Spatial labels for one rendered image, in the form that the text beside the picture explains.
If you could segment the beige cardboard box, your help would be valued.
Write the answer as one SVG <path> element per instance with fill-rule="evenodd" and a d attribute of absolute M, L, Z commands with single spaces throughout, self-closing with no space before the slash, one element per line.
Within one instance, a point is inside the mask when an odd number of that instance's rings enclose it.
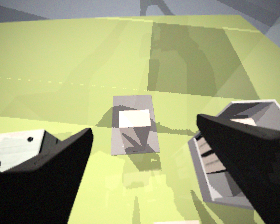
<path fill-rule="evenodd" d="M 234 119 L 233 121 L 256 126 L 256 124 L 252 118 L 251 119 Z M 202 139 L 200 139 L 197 142 L 197 144 L 198 144 L 201 158 L 208 157 L 208 156 L 214 154 L 213 151 L 208 146 L 208 144 L 205 142 L 204 137 Z"/>

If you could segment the grey open-top bin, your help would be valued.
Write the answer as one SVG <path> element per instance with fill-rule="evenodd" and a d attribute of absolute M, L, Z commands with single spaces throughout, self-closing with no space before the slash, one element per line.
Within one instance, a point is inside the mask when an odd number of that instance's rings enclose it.
<path fill-rule="evenodd" d="M 215 117 L 252 118 L 258 127 L 280 130 L 280 105 L 275 99 L 231 101 Z M 199 131 L 188 141 L 188 146 L 203 201 L 255 211 L 228 172 L 206 174 L 197 144 L 202 138 Z"/>

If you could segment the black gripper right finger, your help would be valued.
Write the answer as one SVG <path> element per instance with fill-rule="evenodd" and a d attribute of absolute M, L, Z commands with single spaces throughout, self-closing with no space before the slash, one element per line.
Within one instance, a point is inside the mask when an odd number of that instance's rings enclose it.
<path fill-rule="evenodd" d="M 197 127 L 265 224 L 280 224 L 280 130 L 198 114 Z"/>

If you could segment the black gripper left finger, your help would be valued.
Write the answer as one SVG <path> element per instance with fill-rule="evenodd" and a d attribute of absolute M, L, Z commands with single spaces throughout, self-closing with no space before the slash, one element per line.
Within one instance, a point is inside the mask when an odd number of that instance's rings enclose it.
<path fill-rule="evenodd" d="M 0 172 L 0 224 L 68 224 L 93 139 L 84 128 Z"/>

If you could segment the pale pink box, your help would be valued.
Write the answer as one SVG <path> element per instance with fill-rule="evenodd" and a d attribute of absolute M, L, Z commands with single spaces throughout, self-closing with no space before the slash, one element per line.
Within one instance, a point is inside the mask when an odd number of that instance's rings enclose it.
<path fill-rule="evenodd" d="M 212 154 L 201 160 L 203 162 L 206 174 L 227 172 L 227 169 L 215 154 Z"/>

